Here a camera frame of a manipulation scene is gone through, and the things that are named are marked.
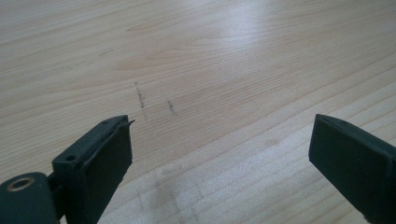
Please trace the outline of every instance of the wooden table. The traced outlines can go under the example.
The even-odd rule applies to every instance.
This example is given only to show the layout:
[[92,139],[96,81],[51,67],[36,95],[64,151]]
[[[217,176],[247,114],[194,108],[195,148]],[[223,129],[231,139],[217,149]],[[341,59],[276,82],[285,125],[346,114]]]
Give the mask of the wooden table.
[[317,113],[396,145],[395,1],[0,3],[0,180],[126,114],[100,223],[364,223],[308,161]]

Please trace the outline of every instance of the clamp jaw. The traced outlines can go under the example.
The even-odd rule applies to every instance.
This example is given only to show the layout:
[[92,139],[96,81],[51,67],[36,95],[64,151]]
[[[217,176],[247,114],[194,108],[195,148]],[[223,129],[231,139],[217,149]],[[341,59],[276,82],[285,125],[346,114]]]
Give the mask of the clamp jaw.
[[97,223],[132,164],[128,116],[106,119],[52,161],[0,186],[0,223]]
[[317,115],[309,160],[372,223],[396,223],[396,147]]

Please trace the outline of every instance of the wood grain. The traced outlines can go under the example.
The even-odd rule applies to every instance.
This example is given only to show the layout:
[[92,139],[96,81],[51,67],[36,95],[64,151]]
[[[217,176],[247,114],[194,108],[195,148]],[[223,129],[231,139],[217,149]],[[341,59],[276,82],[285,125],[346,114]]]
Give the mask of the wood grain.
[[396,3],[0,3],[0,180],[97,122],[134,164],[100,223],[364,223],[308,161],[315,114],[396,145]]

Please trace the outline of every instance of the metal ring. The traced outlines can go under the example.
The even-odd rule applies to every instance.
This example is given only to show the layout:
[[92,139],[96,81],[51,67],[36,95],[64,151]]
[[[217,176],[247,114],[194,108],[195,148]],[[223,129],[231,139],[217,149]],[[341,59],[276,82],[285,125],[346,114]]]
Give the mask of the metal ring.
[[10,183],[7,186],[7,190],[13,192],[13,191],[26,189],[27,187],[31,186],[34,182],[35,179],[30,176],[22,177]]

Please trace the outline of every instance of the black mark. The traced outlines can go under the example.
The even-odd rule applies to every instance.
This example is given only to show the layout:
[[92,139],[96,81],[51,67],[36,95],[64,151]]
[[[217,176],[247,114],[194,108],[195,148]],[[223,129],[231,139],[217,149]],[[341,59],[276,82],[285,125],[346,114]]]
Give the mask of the black mark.
[[114,49],[110,49],[108,51],[102,52],[102,53],[99,54],[99,56],[104,56],[105,54],[107,54],[107,53],[109,53],[111,51],[114,51]]
[[142,91],[139,90],[139,88],[137,87],[137,82],[135,83],[135,85],[136,85],[137,96],[139,97],[140,107],[142,107],[143,109],[145,107],[145,102],[144,102],[145,97],[143,96]]
[[167,101],[167,102],[168,102],[168,105],[169,105],[169,110],[172,112],[172,114],[174,116],[177,116],[177,113],[175,112],[175,109],[174,109],[172,103],[170,101]]

